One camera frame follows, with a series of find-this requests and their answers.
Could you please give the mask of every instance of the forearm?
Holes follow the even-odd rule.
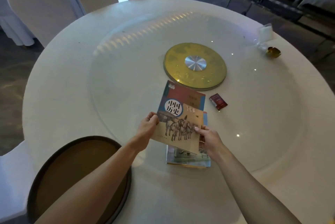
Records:
[[[225,146],[219,155],[218,164],[224,179],[248,224],[301,224]]]
[[[95,224],[137,155],[130,140],[65,192],[36,224]]]

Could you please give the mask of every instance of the gold disc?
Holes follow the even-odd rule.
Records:
[[[199,91],[219,86],[227,75],[222,57],[213,49],[195,43],[181,43],[170,48],[163,66],[169,78]]]

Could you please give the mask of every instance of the book cover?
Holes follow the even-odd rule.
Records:
[[[207,125],[207,113],[203,113],[204,125]],[[208,168],[211,160],[205,150],[199,149],[199,154],[186,152],[182,149],[166,146],[166,164],[185,167]]]
[[[157,111],[159,124],[152,139],[198,154],[205,94],[168,81]]]

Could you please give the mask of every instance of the black tray rim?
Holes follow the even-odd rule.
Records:
[[[27,200],[27,218],[28,218],[29,223],[33,224],[37,221],[37,219],[34,219],[33,216],[32,216],[33,202],[36,199],[36,191],[37,191],[37,188],[40,185],[41,178],[44,176],[48,167],[65,150],[69,149],[70,147],[72,147],[72,146],[74,146],[78,143],[81,143],[81,142],[84,142],[84,141],[90,141],[90,140],[105,141],[105,142],[111,143],[112,145],[116,146],[118,148],[118,150],[121,148],[121,145],[118,142],[116,142],[115,140],[111,139],[111,138],[104,137],[104,136],[98,136],[98,135],[92,135],[92,136],[85,136],[85,137],[75,139],[75,140],[69,142],[68,144],[64,145],[63,147],[61,147],[54,154],[52,154],[52,156],[43,164],[43,166],[41,167],[41,169],[38,171],[37,175],[35,176],[34,181],[32,182],[32,185],[31,185],[31,188],[30,188],[30,191],[29,191],[29,194],[28,194],[28,200]],[[120,214],[122,208],[124,207],[124,205],[127,201],[127,198],[128,198],[129,192],[130,192],[130,187],[131,187],[131,180],[132,180],[131,167],[128,169],[126,175],[127,175],[126,189],[125,189],[125,192],[124,192],[123,197],[121,199],[121,202],[118,205],[118,207],[116,208],[114,214],[107,220],[107,222],[105,224],[111,224],[112,222],[115,221],[115,219]]]

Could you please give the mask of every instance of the small red package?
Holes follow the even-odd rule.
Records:
[[[209,100],[213,103],[217,110],[221,110],[222,108],[228,106],[228,104],[221,98],[221,96],[217,93],[213,96],[209,97]]]

